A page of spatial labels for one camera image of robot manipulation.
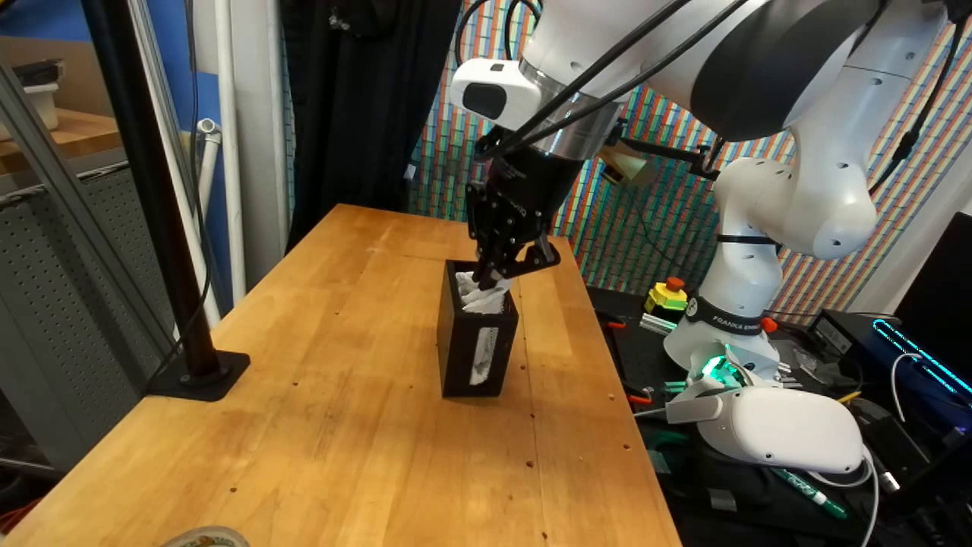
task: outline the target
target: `black cable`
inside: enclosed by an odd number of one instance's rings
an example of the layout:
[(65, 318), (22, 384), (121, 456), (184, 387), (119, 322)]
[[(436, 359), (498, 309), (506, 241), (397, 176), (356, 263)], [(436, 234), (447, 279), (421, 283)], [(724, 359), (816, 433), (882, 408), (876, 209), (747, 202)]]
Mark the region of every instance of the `black cable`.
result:
[(472, 21), (483, 6), (485, 6), (485, 0), (474, 0), (474, 2), (462, 13), (462, 17), (458, 17), (457, 41), (452, 41), (452, 60), (457, 60), (457, 67), (462, 65), (462, 34), (465, 34), (469, 21)]
[(685, 46), (677, 46), (676, 52), (669, 52), (653, 71), (628, 80), (625, 86), (614, 87), (611, 93), (604, 93), (601, 101), (596, 101), (594, 107), (586, 109), (578, 109), (570, 113), (569, 119), (556, 123), (556, 125), (546, 125), (542, 127), (539, 133), (528, 133), (528, 138), (521, 138), (516, 133), (525, 133), (525, 132), (516, 132), (513, 133), (513, 144), (503, 145), (503, 153), (510, 153), (510, 150), (523, 150), (523, 145), (533, 145), (604, 107), (611, 107), (617, 96), (628, 93), (631, 87), (644, 86), (647, 80), (653, 80), (657, 72), (664, 72), (669, 65), (676, 65), (685, 52), (689, 52), (696, 41), (701, 41), (714, 28), (720, 28), (735, 8), (742, 8), (747, 0), (735, 0), (730, 8), (724, 8), (714, 21), (709, 21), (701, 30), (696, 30)]
[(516, 14), (521, 6), (528, 6), (528, 13), (534, 14), (534, 28), (539, 28), (539, 21), (542, 21), (539, 2), (533, 2), (533, 0), (510, 0), (507, 17), (506, 17), (506, 55), (507, 55), (507, 60), (516, 60), (516, 59), (513, 59), (513, 14)]
[(516, 133), (507, 141), (507, 150), (521, 145), (528, 132), (543, 125), (560, 107), (564, 107), (586, 82), (594, 82), (604, 67), (611, 67), (620, 55), (625, 55), (635, 41), (641, 41), (649, 30), (669, 21), (689, 0), (676, 0), (664, 13), (641, 21), (631, 34), (614, 41), (594, 67), (586, 67), (570, 86), (564, 86), (556, 96), (551, 96)]
[(901, 164), (903, 164), (905, 157), (912, 157), (912, 153), (915, 153), (915, 145), (917, 145), (917, 141), (921, 141), (921, 132), (925, 132), (933, 107), (940, 102), (940, 93), (942, 93), (942, 87), (946, 87), (946, 80), (948, 80), (948, 72), (951, 72), (951, 65), (954, 65), (954, 59), (958, 59), (958, 52), (960, 52), (960, 41), (962, 41), (962, 34), (966, 34), (966, 21), (969, 21), (969, 17), (960, 17), (960, 21), (954, 24), (951, 46), (948, 46), (942, 72), (940, 72), (940, 80), (935, 80), (935, 87), (933, 87), (933, 93), (925, 101), (915, 125), (908, 127), (908, 133), (905, 133), (903, 144), (895, 145), (891, 164), (885, 168), (885, 173), (877, 176), (877, 181), (869, 189), (869, 194), (877, 194), (877, 190), (885, 189), (885, 181), (901, 169)]

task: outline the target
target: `black stand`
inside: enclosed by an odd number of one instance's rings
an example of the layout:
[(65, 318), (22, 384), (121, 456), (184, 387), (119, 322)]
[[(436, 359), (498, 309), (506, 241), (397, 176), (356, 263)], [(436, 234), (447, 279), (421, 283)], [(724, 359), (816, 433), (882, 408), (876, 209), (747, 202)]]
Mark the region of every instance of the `black stand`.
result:
[(186, 359), (177, 355), (174, 363), (166, 363), (155, 373), (155, 380), (146, 389), (146, 394), (218, 400), (243, 376), (243, 372), (248, 368), (248, 355), (246, 351), (212, 351), (208, 368), (212, 372), (208, 376), (188, 373)]
[(130, 176), (146, 213), (153, 247), (179, 326), (179, 343), (149, 380), (149, 394), (218, 400), (248, 365), (248, 355), (216, 351), (201, 314), (188, 244), (179, 226), (171, 168), (155, 125), (146, 67), (138, 55), (130, 8), (126, 0), (81, 0), (93, 41), (112, 96)]

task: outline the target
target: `white device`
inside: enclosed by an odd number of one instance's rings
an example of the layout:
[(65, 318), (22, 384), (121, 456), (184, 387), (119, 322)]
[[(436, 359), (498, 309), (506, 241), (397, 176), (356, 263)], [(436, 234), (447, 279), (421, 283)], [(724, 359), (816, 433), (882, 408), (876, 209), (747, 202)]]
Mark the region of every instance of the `white device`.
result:
[(474, 59), (452, 72), (449, 101), (516, 132), (542, 109), (542, 87), (516, 60)]
[[(696, 422), (714, 451), (738, 462), (855, 471), (863, 462), (857, 422), (837, 400), (781, 389), (786, 365), (760, 318), (785, 285), (779, 247), (844, 259), (871, 238), (877, 209), (865, 185), (869, 154), (948, 24), (948, 8), (942, 0), (551, 0), (523, 65), (469, 60), (457, 72), (452, 102), (469, 107), (469, 90), (485, 86), (506, 93), (494, 119), (516, 132), (556, 87), (569, 87), (620, 36), (653, 17), (660, 24), (578, 87), (560, 119), (657, 71), (647, 86), (726, 141), (795, 138), (793, 161), (738, 157), (714, 181), (720, 249), (686, 318), (667, 337), (667, 351), (696, 389), (667, 417)], [(807, 82), (775, 72), (793, 67), (786, 52), (804, 55), (795, 60), (807, 65)], [(551, 164), (586, 161), (604, 133), (604, 125), (569, 125), (534, 144), (534, 154)], [(528, 178), (533, 164), (521, 164), (516, 176)], [(710, 391), (701, 376), (714, 348), (730, 351), (751, 384)]]

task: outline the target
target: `cable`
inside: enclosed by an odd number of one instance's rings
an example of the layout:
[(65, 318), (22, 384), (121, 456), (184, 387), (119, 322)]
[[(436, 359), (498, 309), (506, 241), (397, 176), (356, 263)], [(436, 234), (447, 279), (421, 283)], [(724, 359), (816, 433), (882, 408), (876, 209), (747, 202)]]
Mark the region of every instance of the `cable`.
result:
[(676, 65), (685, 52), (689, 52), (693, 46), (699, 46), (714, 28), (720, 28), (720, 24), (724, 24), (735, 8), (742, 8), (745, 2), (747, 2), (747, 0), (735, 0), (733, 6), (726, 6), (717, 17), (710, 17), (704, 28), (699, 28), (685, 46), (677, 46), (676, 52), (669, 52), (653, 71), (628, 80), (625, 86), (614, 87), (611, 93), (604, 93), (604, 96), (596, 101), (594, 107), (578, 109), (578, 113), (564, 116), (563, 123), (542, 127), (539, 133), (528, 133), (528, 132), (539, 127), (542, 123), (534, 123), (534, 125), (525, 123), (525, 125), (510, 138), (510, 144), (506, 144), (506, 150), (533, 145), (533, 144), (539, 144), (539, 141), (543, 141), (543, 138), (551, 138), (551, 133), (556, 133), (556, 132), (563, 132), (563, 127), (569, 127), (569, 125), (573, 125), (573, 123), (581, 123), (581, 119), (586, 119), (586, 116), (611, 107), (617, 96), (622, 96), (622, 93), (628, 93), (631, 87), (644, 86), (647, 80), (653, 80), (657, 72), (664, 72), (669, 65)]
[(807, 471), (807, 476), (823, 484), (823, 486), (834, 486), (834, 489), (859, 489), (859, 486), (865, 486), (871, 479), (871, 475), (877, 475), (876, 456), (869, 451), (865, 451), (863, 462), (869, 465), (869, 471), (855, 484), (830, 479), (830, 476), (823, 476), (816, 471)]
[(869, 547), (871, 545), (871, 536), (876, 536), (876, 526), (877, 526), (877, 515), (882, 515), (882, 479), (877, 479), (877, 471), (871, 471), (871, 484), (876, 484), (876, 489), (871, 489), (871, 517), (869, 517), (869, 530), (863, 531), (863, 547)]
[(901, 414), (903, 422), (908, 422), (908, 420), (905, 420), (905, 411), (903, 411), (903, 397), (901, 397), (901, 365), (903, 365), (905, 359), (921, 363), (921, 355), (917, 355), (917, 351), (903, 351), (903, 355), (894, 359), (894, 365), (891, 365), (891, 400), (894, 400), (894, 411)]
[(946, 87), (946, 80), (948, 80), (948, 72), (951, 72), (951, 65), (954, 65), (954, 59), (958, 59), (958, 52), (960, 52), (960, 41), (962, 41), (962, 34), (966, 34), (966, 21), (969, 21), (969, 17), (960, 17), (960, 21), (954, 24), (951, 46), (948, 46), (942, 72), (940, 72), (940, 80), (935, 80), (935, 87), (933, 87), (933, 93), (925, 101), (915, 125), (912, 125), (908, 133), (903, 138), (901, 150), (894, 153), (891, 164), (885, 168), (885, 173), (877, 176), (877, 181), (869, 189), (869, 194), (877, 194), (877, 190), (885, 189), (885, 181), (901, 169), (901, 164), (903, 164), (903, 161), (912, 154), (912, 150), (917, 145), (921, 132), (925, 132), (925, 125), (927, 125), (927, 119), (930, 119), (930, 113), (933, 113), (942, 87)]
[(485, 0), (474, 0), (474, 2), (462, 13), (462, 17), (458, 17), (458, 24), (457, 24), (457, 41), (452, 41), (452, 60), (457, 60), (457, 67), (462, 65), (462, 34), (465, 34), (469, 21), (480, 13), (480, 6), (485, 6)]
[(534, 14), (534, 28), (539, 28), (539, 21), (542, 21), (539, 2), (533, 2), (533, 0), (510, 0), (507, 14), (506, 14), (506, 55), (507, 55), (507, 60), (513, 60), (513, 14), (516, 14), (516, 6), (528, 6), (528, 13)]
[(590, 65), (573, 82), (569, 82), (560, 93), (553, 93), (525, 125), (516, 127), (516, 133), (507, 141), (507, 145), (528, 145), (523, 144), (528, 132), (543, 125), (560, 107), (564, 107), (586, 82), (594, 82), (604, 67), (611, 67), (620, 55), (625, 55), (635, 41), (641, 41), (649, 30), (657, 30), (664, 21), (669, 21), (676, 13), (680, 13), (689, 0), (676, 0), (664, 13), (641, 21), (635, 30), (628, 30), (620, 41), (614, 41), (596, 65)]

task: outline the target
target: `wooden tabletop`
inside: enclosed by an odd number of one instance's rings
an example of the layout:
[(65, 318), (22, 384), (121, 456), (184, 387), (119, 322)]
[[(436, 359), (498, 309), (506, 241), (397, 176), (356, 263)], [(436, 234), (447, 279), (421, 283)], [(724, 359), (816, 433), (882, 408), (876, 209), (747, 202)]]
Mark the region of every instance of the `wooden tabletop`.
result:
[[(58, 153), (65, 157), (95, 154), (108, 150), (119, 150), (119, 125), (109, 116), (58, 109), (58, 127), (51, 132)], [(14, 138), (0, 138), (0, 173), (20, 173), (27, 168), (27, 157), (16, 145)]]
[(10, 545), (677, 545), (578, 260), (516, 279), (503, 397), (442, 397), (457, 221), (337, 208), (221, 322), (218, 404), (146, 397)]

